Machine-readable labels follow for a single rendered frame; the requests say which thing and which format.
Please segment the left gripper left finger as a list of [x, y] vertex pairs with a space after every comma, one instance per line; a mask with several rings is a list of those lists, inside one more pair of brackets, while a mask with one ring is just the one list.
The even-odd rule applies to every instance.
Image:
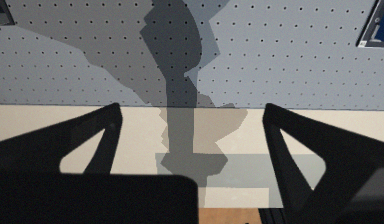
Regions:
[[17, 172], [61, 172], [62, 159], [105, 129], [83, 173], [110, 174], [123, 116], [119, 103], [0, 141], [0, 168]]

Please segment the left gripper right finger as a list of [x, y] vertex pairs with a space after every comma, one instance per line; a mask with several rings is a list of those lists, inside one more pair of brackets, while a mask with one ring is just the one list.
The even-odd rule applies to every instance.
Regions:
[[[262, 123], [288, 224], [334, 224], [347, 212], [384, 210], [384, 141], [272, 103], [266, 104]], [[324, 160], [314, 190], [279, 128]]]

